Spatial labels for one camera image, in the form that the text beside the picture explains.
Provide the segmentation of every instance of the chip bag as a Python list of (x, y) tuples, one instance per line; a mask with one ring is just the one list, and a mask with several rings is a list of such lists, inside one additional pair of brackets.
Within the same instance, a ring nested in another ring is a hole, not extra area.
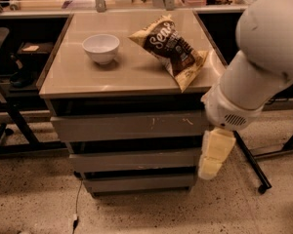
[(175, 29), (171, 15), (161, 16), (129, 39), (156, 56), (183, 92), (198, 75), (207, 51), (196, 51)]

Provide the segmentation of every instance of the brown snack bag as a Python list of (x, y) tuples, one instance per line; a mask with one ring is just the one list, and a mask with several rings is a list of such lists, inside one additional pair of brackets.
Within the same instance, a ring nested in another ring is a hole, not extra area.
[(196, 51), (179, 35), (171, 15), (129, 36), (129, 39), (156, 56), (183, 92), (198, 75), (207, 51)]

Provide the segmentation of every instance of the power cord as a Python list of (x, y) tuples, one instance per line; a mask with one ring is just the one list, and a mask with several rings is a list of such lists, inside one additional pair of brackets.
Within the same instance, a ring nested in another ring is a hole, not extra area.
[(78, 222), (79, 222), (79, 218), (78, 218), (78, 199), (79, 199), (79, 194), (80, 194), (80, 189), (81, 189), (81, 186), (82, 186), (82, 179), (80, 179), (80, 185), (79, 185), (79, 188), (78, 188), (78, 192), (77, 192), (77, 196), (76, 196), (76, 207), (75, 207), (75, 213), (73, 215), (73, 222), (72, 222), (72, 232), (71, 234), (74, 234), (75, 233), (75, 229), (78, 225)]

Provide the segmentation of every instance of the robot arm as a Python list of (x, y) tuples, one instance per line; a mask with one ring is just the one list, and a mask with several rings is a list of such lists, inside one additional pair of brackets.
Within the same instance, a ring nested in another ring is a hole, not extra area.
[(293, 0), (258, 0), (236, 27), (240, 51), (205, 95), (209, 121), (246, 128), (265, 102), (293, 84)]

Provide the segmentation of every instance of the floor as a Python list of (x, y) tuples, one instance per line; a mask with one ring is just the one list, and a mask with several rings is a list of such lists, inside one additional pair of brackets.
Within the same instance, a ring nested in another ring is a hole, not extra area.
[[(24, 142), (9, 126), (15, 133), (2, 144)], [(42, 141), (57, 139), (48, 123), (30, 126)], [(264, 112), (240, 134), (249, 148), (284, 143), (293, 134), (293, 110)], [(75, 234), (293, 234), (293, 154), (260, 166), (272, 183), (264, 195), (236, 147), (215, 179), (199, 179), (191, 191), (93, 198), (80, 187), (65, 150), (0, 155), (0, 234), (72, 233), (76, 210)]]

